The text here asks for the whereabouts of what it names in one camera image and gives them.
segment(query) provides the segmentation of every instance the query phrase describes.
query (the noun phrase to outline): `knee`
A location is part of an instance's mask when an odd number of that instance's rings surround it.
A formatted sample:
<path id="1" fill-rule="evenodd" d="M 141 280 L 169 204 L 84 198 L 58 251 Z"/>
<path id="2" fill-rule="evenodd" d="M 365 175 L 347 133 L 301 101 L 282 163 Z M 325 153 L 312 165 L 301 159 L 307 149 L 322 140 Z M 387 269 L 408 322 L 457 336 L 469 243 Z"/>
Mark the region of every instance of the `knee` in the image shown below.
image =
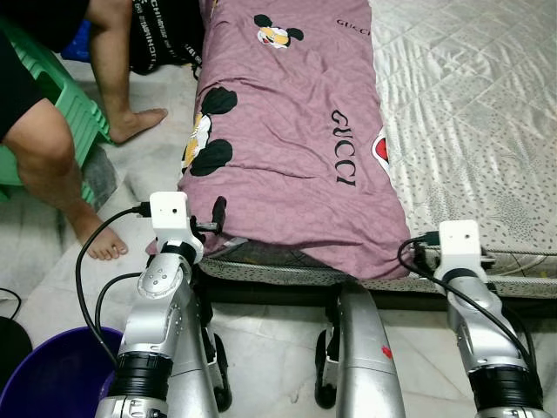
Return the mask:
<path id="1" fill-rule="evenodd" d="M 69 174 L 75 164 L 75 151 L 71 135 L 48 135 L 33 152 L 21 155 L 20 167 L 35 174 L 51 177 L 63 177 Z"/>

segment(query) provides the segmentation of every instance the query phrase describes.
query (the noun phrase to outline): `black shorts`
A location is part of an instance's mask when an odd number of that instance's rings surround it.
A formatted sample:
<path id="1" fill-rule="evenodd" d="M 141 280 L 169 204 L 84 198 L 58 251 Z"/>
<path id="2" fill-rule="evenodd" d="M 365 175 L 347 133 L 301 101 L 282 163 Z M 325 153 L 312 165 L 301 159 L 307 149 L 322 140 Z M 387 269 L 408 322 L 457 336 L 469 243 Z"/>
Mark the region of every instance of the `black shorts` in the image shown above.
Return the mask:
<path id="1" fill-rule="evenodd" d="M 76 36 L 89 0 L 0 0 L 0 15 L 59 52 Z M 0 30 L 0 142 L 43 93 Z"/>

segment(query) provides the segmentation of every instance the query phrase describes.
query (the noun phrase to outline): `black cable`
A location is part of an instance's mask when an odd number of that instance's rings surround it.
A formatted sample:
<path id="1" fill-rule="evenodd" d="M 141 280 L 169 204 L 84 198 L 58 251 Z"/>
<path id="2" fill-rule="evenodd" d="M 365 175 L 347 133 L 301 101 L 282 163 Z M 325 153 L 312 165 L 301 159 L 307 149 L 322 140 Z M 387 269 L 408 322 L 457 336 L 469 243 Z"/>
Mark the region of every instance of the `black cable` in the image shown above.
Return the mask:
<path id="1" fill-rule="evenodd" d="M 84 316 L 85 319 L 85 323 L 87 324 L 87 327 L 91 330 L 91 332 L 93 333 L 93 335 L 95 336 L 95 338 L 97 339 L 97 341 L 100 343 L 101 347 L 104 349 L 104 351 L 108 354 L 108 356 L 110 357 L 112 363 L 114 364 L 114 366 L 117 365 L 117 360 L 116 360 L 116 356 L 114 355 L 114 353 L 112 353 L 112 351 L 108 348 L 108 346 L 106 345 L 106 341 L 103 338 L 103 335 L 101 333 L 99 333 L 97 331 L 97 329 L 95 328 L 95 324 L 93 323 L 93 320 L 91 319 L 91 316 L 89 315 L 89 311 L 87 310 L 87 304 L 85 303 L 85 296 L 84 296 L 84 290 L 83 290 L 83 286 L 81 283 L 81 263 L 84 259 L 85 254 L 87 253 L 87 249 L 91 246 L 91 243 L 93 242 L 93 240 L 112 222 L 114 222 L 116 219 L 123 217 L 124 215 L 127 215 L 128 213 L 139 213 L 140 212 L 140 208 L 138 207 L 132 207 L 130 209 L 126 209 L 125 211 L 119 212 L 116 215 L 112 216 L 111 218 L 109 218 L 108 220 L 106 220 L 105 222 L 103 222 L 101 224 L 101 226 L 99 228 L 97 228 L 97 230 L 89 237 L 89 239 L 87 239 L 87 241 L 85 242 L 83 248 L 81 249 L 81 251 L 79 252 L 79 255 L 77 256 L 77 261 L 76 261 L 76 289 L 77 289 L 77 300 L 79 301 L 79 307 L 81 308 L 81 313 Z"/>
<path id="2" fill-rule="evenodd" d="M 520 329 L 520 331 L 524 334 L 524 338 L 526 338 L 526 343 L 528 345 L 528 352 L 530 353 L 530 358 L 532 361 L 532 366 L 537 369 L 538 368 L 538 361 L 536 359 L 536 350 L 534 347 L 534 339 L 532 338 L 532 333 L 527 328 L 526 324 L 522 320 L 522 318 L 510 307 L 506 307 L 503 305 L 503 315 L 507 317 L 508 320 L 513 323 L 513 325 Z"/>
<path id="3" fill-rule="evenodd" d="M 17 299 L 17 306 L 16 306 L 16 310 L 14 311 L 14 313 L 10 316 L 10 320 L 13 320 L 17 313 L 19 312 L 19 308 L 21 307 L 21 298 L 19 297 L 19 295 L 17 293 L 15 293 L 14 291 L 10 290 L 10 289 L 6 289 L 4 287 L 0 287 L 0 290 L 7 292 L 7 293 L 11 293 L 13 294 L 16 299 Z"/>
<path id="4" fill-rule="evenodd" d="M 140 275 L 141 273 L 121 274 L 104 285 L 103 290 L 101 290 L 101 293 L 98 295 L 97 304 L 95 305 L 95 328 L 97 329 L 99 334 L 102 334 L 101 307 L 103 305 L 104 295 L 106 294 L 106 292 L 108 292 L 108 289 L 110 289 L 114 283 L 118 283 L 120 280 L 129 279 L 130 277 L 137 277 Z"/>
<path id="5" fill-rule="evenodd" d="M 399 263 L 407 270 L 409 270 L 410 272 L 416 273 L 421 277 L 424 277 L 430 281 L 432 281 L 433 283 L 435 283 L 436 285 L 439 285 L 441 287 L 443 287 L 446 291 L 451 292 L 453 294 L 455 294 L 456 296 L 458 296 L 459 298 L 461 298 L 463 301 L 465 301 L 466 303 L 468 303 L 469 305 L 471 305 L 474 309 L 476 309 L 478 312 L 482 313 L 484 316 L 486 316 L 493 324 L 495 324 L 502 332 L 503 334 L 505 334 L 507 336 L 507 338 L 513 342 L 513 344 L 516 346 L 516 349 L 520 351 L 520 355 L 522 355 L 522 358 L 524 359 L 524 362 L 528 365 L 528 367 L 530 368 L 530 371 L 533 373 L 535 379 L 536 379 L 536 383 L 538 385 L 538 389 L 541 393 L 541 383 L 540 383 L 540 377 L 538 376 L 537 370 L 534 367 L 534 363 L 533 363 L 533 358 L 532 355 L 526 350 L 526 348 L 524 347 L 524 345 L 522 344 L 522 342 L 517 338 L 516 335 L 513 334 L 513 332 L 511 330 L 509 330 L 507 328 L 507 326 L 505 324 L 503 324 L 497 317 L 495 317 L 492 313 L 490 313 L 489 311 L 487 311 L 486 309 L 484 309 L 483 307 L 481 307 L 480 305 L 478 305 L 475 301 L 473 301 L 472 299 L 470 299 L 468 296 L 466 296 L 465 294 L 463 294 L 460 290 L 455 289 L 454 287 L 452 287 L 451 285 L 448 285 L 447 283 L 445 283 L 444 281 L 438 280 L 435 277 L 433 277 L 431 274 L 426 273 L 426 272 L 422 272 L 420 271 L 418 268 L 409 265 L 408 263 L 406 263 L 403 259 L 402 259 L 402 252 L 405 250 L 405 248 L 407 246 L 409 246 L 410 244 L 413 243 L 417 243 L 417 242 L 423 242 L 425 240 L 425 237 L 417 237 L 417 238 L 410 238 L 407 239 L 406 241 L 404 241 L 400 247 L 399 250 L 397 251 L 397 259 L 399 260 Z"/>

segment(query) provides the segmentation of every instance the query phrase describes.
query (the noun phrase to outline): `pink blanket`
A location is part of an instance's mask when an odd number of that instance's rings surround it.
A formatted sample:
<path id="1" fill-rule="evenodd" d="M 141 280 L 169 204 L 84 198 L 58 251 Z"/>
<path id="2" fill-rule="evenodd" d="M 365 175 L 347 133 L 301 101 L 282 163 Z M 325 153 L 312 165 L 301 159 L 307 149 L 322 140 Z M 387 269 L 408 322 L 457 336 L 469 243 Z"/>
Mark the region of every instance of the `pink blanket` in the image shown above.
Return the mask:
<path id="1" fill-rule="evenodd" d="M 307 253 L 366 280 L 399 277 L 409 236 L 386 170 L 366 0 L 220 0 L 206 31 L 179 183 L 225 235 Z"/>

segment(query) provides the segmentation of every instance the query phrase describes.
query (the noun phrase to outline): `tiled floor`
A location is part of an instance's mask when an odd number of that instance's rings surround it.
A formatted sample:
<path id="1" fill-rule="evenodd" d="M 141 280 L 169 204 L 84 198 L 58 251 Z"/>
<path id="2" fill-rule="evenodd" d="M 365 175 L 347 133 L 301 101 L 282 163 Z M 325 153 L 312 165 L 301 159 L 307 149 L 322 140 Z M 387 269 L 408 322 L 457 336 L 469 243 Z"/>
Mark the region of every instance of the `tiled floor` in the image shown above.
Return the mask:
<path id="1" fill-rule="evenodd" d="M 70 70 L 95 96 L 89 68 L 71 64 Z M 131 90 L 138 109 L 160 105 L 171 112 L 159 127 L 127 145 L 103 145 L 121 180 L 101 211 L 105 218 L 148 199 L 151 192 L 175 190 L 183 143 L 191 129 L 195 80 L 189 69 L 165 68 L 148 78 L 134 77 Z M 144 267 L 144 248 L 153 238 L 147 219 L 128 215 L 114 228 L 130 246 L 130 253 L 111 262 L 84 261 L 84 291 L 90 306 L 108 279 Z M 17 192 L 11 202 L 0 206 L 0 234 L 0 287 L 17 290 L 25 298 L 17 320 L 33 344 L 82 326 L 73 275 L 79 247 L 56 212 Z M 134 285 L 133 280 L 122 282 L 108 293 L 103 309 L 106 326 L 123 328 L 136 297 Z M 0 314 L 8 314 L 12 306 L 10 301 L 0 303 Z M 472 393 L 446 315 L 412 311 L 383 311 L 381 315 L 407 416 L 473 417 Z M 212 324 L 224 341 L 230 364 L 234 401 L 223 417 L 335 416 L 334 409 L 322 410 L 313 399 L 314 345 L 325 327 L 322 309 L 219 304 Z M 557 320 L 531 325 L 536 329 L 546 409 L 557 415 Z"/>

